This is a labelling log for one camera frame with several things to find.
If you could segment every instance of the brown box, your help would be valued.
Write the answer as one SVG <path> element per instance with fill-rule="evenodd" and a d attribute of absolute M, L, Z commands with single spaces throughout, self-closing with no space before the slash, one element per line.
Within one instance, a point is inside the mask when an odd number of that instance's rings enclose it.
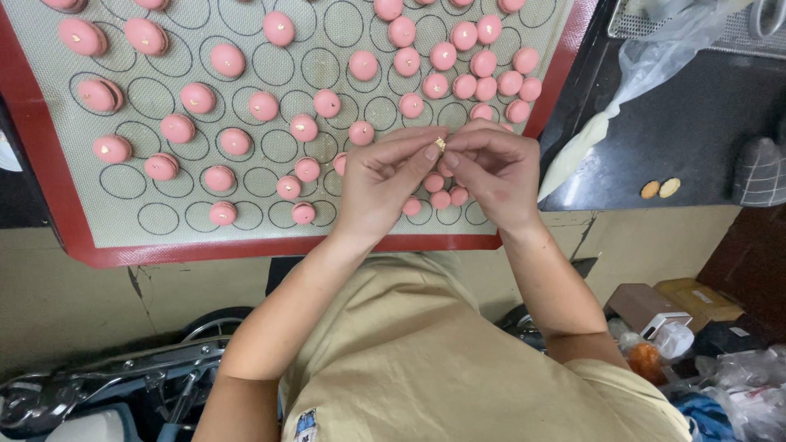
<path fill-rule="evenodd" d="M 693 333 L 698 333 L 710 321 L 734 321 L 744 313 L 739 305 L 693 278 L 661 281 L 655 284 L 655 290 L 693 317 L 688 324 Z"/>

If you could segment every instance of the piping bag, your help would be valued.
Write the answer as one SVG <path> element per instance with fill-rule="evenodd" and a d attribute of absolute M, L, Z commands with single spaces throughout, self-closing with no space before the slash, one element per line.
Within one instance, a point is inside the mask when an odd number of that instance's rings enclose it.
<path fill-rule="evenodd" d="M 567 181 L 590 147 L 606 138 L 608 121 L 619 115 L 619 105 L 642 95 L 673 77 L 696 53 L 723 35 L 726 17 L 753 0 L 698 0 L 683 9 L 657 31 L 619 48 L 622 81 L 606 109 L 593 116 L 546 170 L 538 202 Z"/>

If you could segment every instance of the hand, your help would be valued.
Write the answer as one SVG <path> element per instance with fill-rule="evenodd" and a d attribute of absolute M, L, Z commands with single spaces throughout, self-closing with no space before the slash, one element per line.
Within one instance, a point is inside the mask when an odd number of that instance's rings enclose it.
<path fill-rule="evenodd" d="M 538 142 L 476 119 L 447 140 L 442 159 L 502 233 L 540 226 Z"/>
<path fill-rule="evenodd" d="M 398 129 L 347 154 L 341 210 L 332 234 L 371 249 L 401 216 L 407 198 L 434 167 L 447 127 Z"/>

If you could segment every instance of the beige t-shirt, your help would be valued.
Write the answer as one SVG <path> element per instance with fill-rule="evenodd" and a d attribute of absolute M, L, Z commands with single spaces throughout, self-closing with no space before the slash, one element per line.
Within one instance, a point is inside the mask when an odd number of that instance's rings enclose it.
<path fill-rule="evenodd" d="M 647 381 L 554 362 L 481 317 L 460 275 L 448 252 L 369 258 L 281 380 L 282 440 L 691 440 Z"/>

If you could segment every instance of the red mat border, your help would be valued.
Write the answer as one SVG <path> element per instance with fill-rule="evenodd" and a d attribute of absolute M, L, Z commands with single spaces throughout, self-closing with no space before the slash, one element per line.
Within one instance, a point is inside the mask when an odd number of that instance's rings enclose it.
<path fill-rule="evenodd" d="M 575 0 L 524 135 L 537 137 L 560 95 L 597 0 Z M 5 10 L 0 6 L 0 93 L 16 126 L 65 252 L 91 267 L 220 260 L 308 253 L 324 237 L 205 242 L 97 249 L 44 97 Z M 497 235 L 389 235 L 378 252 L 498 249 Z"/>

